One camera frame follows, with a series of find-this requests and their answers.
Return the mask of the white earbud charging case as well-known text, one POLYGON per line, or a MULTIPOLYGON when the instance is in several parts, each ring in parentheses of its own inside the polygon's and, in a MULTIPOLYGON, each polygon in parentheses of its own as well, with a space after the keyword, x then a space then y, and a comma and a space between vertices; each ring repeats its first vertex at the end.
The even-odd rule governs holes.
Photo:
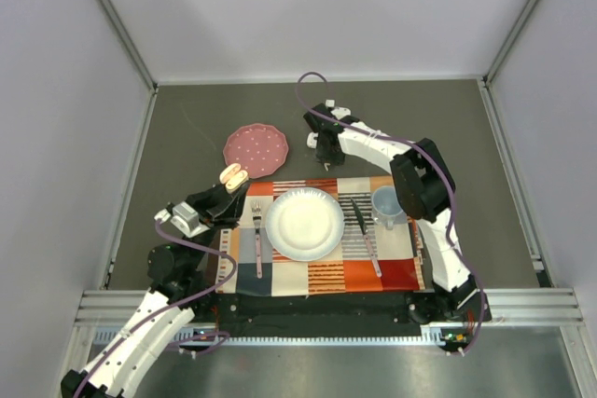
POLYGON ((318 134, 311 132, 307 137, 307 146, 311 149, 315 149, 317 146, 318 134))

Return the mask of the pink earbud charging case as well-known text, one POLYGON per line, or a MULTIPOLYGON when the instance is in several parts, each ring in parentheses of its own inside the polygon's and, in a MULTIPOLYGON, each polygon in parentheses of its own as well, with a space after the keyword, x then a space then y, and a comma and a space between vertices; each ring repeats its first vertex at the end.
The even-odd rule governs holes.
POLYGON ((228 193, 236 191, 249 179, 249 173, 240 163, 232 163, 219 174, 219 182, 228 193))

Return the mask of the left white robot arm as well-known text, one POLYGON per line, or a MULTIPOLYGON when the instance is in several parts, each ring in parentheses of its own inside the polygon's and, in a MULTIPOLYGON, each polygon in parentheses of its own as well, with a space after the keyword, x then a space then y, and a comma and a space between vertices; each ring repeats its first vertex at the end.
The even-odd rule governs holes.
POLYGON ((210 296, 238 269, 211 242, 219 231, 239 225, 248 190, 248 183, 218 184, 156 213, 155 230, 165 242, 147 258, 149 289, 106 348, 82 370, 66 373, 63 397, 134 396, 174 336, 209 314, 210 296))

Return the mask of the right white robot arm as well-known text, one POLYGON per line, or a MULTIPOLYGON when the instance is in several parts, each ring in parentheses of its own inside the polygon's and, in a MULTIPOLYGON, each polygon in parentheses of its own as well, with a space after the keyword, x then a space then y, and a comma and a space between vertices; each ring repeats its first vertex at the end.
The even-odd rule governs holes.
POLYGON ((432 266, 435 297, 428 305, 412 304, 411 315, 423 323, 436 316, 459 318, 470 301, 480 297, 479 287, 458 242, 455 183, 435 143, 396 140, 331 100, 317 104, 303 118, 311 130, 308 146, 319 163, 336 166, 354 156, 392 175, 397 201, 422 231, 432 266))

